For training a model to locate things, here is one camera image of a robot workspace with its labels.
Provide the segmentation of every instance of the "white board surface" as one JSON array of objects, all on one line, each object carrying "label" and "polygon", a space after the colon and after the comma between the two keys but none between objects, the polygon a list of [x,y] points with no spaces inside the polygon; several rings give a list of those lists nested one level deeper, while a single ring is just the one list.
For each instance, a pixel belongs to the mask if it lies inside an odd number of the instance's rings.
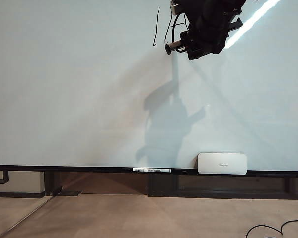
[{"label": "white board surface", "polygon": [[298,0],[248,0],[240,17],[258,21],[189,61],[164,50],[168,0],[0,0],[0,165],[241,152],[249,170],[298,171]]}]

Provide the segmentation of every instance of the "black marker line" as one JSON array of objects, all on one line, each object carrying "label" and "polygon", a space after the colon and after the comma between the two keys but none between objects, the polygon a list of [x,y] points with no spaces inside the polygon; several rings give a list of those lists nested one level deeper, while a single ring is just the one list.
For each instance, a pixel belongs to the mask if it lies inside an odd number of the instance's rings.
[{"label": "black marker line", "polygon": [[157,39],[157,34],[158,34],[159,12],[160,12],[160,7],[158,9],[158,14],[157,14],[157,25],[155,26],[155,36],[154,36],[153,46],[156,46],[156,42],[155,41]]}]

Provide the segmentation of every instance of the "white eraser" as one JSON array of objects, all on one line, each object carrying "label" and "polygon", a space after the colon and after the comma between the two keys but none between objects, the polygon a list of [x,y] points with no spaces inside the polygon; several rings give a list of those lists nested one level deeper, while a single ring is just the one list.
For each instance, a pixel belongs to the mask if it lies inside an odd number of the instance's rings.
[{"label": "white eraser", "polygon": [[241,153],[200,153],[198,172],[200,174],[245,175],[247,156]]}]

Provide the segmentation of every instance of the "beige floor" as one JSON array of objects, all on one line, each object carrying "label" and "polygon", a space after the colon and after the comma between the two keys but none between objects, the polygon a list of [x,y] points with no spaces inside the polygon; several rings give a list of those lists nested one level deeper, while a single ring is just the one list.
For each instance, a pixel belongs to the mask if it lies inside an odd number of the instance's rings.
[{"label": "beige floor", "polygon": [[[243,238],[254,225],[288,219],[298,219],[298,201],[83,194],[52,199],[5,237]],[[298,223],[284,233],[298,238]],[[250,238],[269,236],[280,237],[262,228]]]},{"label": "beige floor", "polygon": [[30,214],[48,199],[50,198],[0,198],[0,234]]}]

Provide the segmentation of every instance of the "black wire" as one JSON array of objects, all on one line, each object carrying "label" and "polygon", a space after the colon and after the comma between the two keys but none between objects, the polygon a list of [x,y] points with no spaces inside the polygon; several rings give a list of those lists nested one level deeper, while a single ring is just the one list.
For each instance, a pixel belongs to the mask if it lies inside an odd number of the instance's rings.
[{"label": "black wire", "polygon": [[[172,42],[174,42],[174,29],[175,29],[175,26],[176,26],[176,24],[177,24],[177,20],[179,19],[179,16],[182,14],[182,12],[181,13],[179,13],[177,16],[176,16],[176,18],[175,18],[175,20],[174,20],[174,23],[173,23],[173,27],[172,27]],[[186,50],[179,50],[178,48],[176,49],[179,53],[183,53],[183,52],[185,52]]]},{"label": "black wire", "polygon": [[171,17],[170,17],[170,22],[169,22],[169,25],[168,25],[168,29],[167,29],[167,32],[165,33],[165,37],[164,37],[164,45],[165,46],[168,44],[168,42],[166,42],[166,39],[167,39],[167,35],[168,35],[169,28],[170,28],[170,25],[171,25],[171,21],[172,21],[172,12],[171,12]]},{"label": "black wire", "polygon": [[281,231],[277,230],[276,228],[273,228],[273,227],[270,227],[270,226],[267,226],[267,225],[256,225],[256,226],[254,226],[254,227],[252,227],[251,229],[248,230],[248,232],[247,232],[245,238],[247,238],[247,237],[248,237],[248,234],[249,234],[253,229],[255,229],[256,227],[268,227],[268,228],[271,228],[271,229],[273,229],[273,230],[279,232],[280,234],[282,234]]},{"label": "black wire", "polygon": [[283,226],[286,225],[287,223],[290,223],[290,222],[298,222],[298,220],[291,220],[291,221],[287,221],[285,223],[282,224],[282,226],[280,227],[280,233],[283,235]]},{"label": "black wire", "polygon": [[187,25],[187,17],[186,17],[186,14],[184,14],[184,22],[185,22],[185,26],[187,27],[187,30],[189,30],[189,27]]},{"label": "black wire", "polygon": [[290,223],[290,222],[298,222],[298,220],[291,220],[291,221],[287,221],[287,222],[283,223],[282,226],[280,227],[280,230],[277,230],[276,228],[273,228],[273,227],[270,227],[270,226],[267,226],[267,225],[256,225],[256,226],[254,226],[254,227],[252,227],[251,229],[248,230],[245,238],[247,238],[248,237],[248,234],[253,229],[255,229],[256,227],[268,227],[268,228],[271,228],[271,229],[273,229],[273,230],[275,230],[275,231],[277,231],[277,232],[279,232],[280,234],[283,235],[283,226],[286,225],[286,224],[288,224],[288,223]]}]

